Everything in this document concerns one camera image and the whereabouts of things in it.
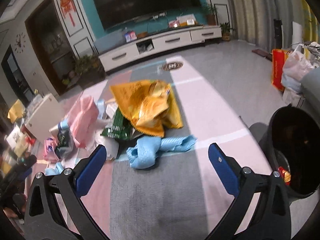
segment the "black trash bin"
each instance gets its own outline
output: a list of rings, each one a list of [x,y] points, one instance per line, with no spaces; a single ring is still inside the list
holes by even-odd
[[[272,169],[291,173],[287,186],[291,202],[311,196],[320,184],[320,129],[303,110],[286,106],[277,110],[259,142]]]

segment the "tv stand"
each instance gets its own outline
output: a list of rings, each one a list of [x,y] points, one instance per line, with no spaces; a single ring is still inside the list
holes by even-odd
[[[99,56],[107,72],[121,65],[159,52],[168,51],[192,44],[202,43],[207,39],[221,38],[219,26],[191,26],[168,29],[145,38],[131,41]]]

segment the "pink tablecloth section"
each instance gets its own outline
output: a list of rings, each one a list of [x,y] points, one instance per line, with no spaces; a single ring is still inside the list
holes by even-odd
[[[228,195],[225,191],[209,161],[209,145],[217,142],[227,156],[235,158],[240,166],[248,166],[256,173],[269,175],[272,170],[246,126],[212,85],[184,58],[172,57],[166,61],[168,63],[174,61],[183,62],[182,68],[171,71],[170,74],[173,80],[172,85],[175,87],[180,99],[189,131],[198,138],[195,152],[202,182],[209,233],[217,225],[233,201],[233,196]],[[82,94],[70,100],[74,102],[79,96],[91,95],[94,97],[95,102],[98,99],[107,101],[112,98],[109,86],[129,82],[132,75],[132,71],[116,75],[108,81],[88,88]],[[66,110],[71,107],[71,102],[64,102],[63,104]],[[85,158],[88,155],[89,153],[85,150],[75,152],[64,163],[65,167],[67,165],[73,168],[76,158]],[[107,235],[110,234],[110,228],[114,226],[110,222],[110,194],[115,169],[113,164],[113,162],[107,162],[103,166],[89,194],[81,198],[91,216]],[[43,171],[44,168],[44,164],[36,164],[32,176],[34,177],[36,172]],[[243,231],[248,226],[258,198],[259,194],[255,194],[238,232]],[[77,231],[65,208],[63,208],[62,213],[67,220],[69,228]]]

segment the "silver bolt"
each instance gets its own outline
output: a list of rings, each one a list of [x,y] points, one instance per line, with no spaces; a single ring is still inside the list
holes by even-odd
[[[280,173],[278,171],[274,171],[273,172],[273,176],[275,176],[276,178],[280,177]]]
[[[63,174],[64,174],[64,175],[69,175],[69,174],[71,174],[71,172],[72,172],[72,169],[67,168],[67,169],[65,169],[65,170],[63,171]]]
[[[39,178],[41,178],[41,177],[42,177],[42,172],[38,172],[38,173],[36,174],[36,178],[39,179]]]
[[[250,174],[252,171],[249,167],[244,167],[242,170],[245,174]]]

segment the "wall clock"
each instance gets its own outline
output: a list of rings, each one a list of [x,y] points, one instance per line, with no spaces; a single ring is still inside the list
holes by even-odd
[[[25,42],[26,42],[26,35],[23,33],[17,34],[16,38],[16,44],[15,44],[15,50],[17,53],[22,53],[25,48]]]

